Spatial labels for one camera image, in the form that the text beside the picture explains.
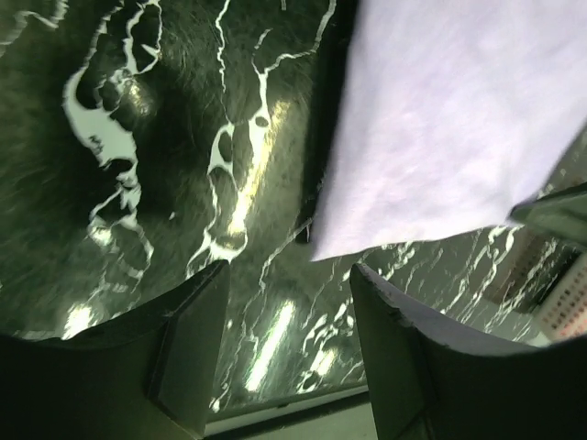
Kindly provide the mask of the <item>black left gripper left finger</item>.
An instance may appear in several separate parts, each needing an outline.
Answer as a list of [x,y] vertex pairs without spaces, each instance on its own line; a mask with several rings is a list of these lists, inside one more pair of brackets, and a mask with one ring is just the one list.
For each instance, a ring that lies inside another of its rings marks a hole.
[[4,439],[200,439],[230,288],[215,262],[62,340],[1,339]]

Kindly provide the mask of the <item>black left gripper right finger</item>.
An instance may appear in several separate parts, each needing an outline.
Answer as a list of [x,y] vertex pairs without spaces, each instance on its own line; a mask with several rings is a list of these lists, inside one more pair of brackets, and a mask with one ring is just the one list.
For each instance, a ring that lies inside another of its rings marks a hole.
[[583,439],[586,339],[545,347],[486,334],[395,288],[349,276],[381,439]]

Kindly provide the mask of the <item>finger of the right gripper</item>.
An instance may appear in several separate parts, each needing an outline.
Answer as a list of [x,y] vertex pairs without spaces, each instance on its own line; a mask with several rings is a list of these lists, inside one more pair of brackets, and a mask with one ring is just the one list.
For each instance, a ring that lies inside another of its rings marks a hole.
[[586,249],[586,183],[517,205],[512,221]]

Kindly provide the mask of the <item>purple t shirt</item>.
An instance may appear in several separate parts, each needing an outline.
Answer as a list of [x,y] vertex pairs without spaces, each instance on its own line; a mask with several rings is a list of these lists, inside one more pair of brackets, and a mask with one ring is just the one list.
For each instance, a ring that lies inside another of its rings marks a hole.
[[362,1],[312,258],[504,225],[585,124],[583,1]]

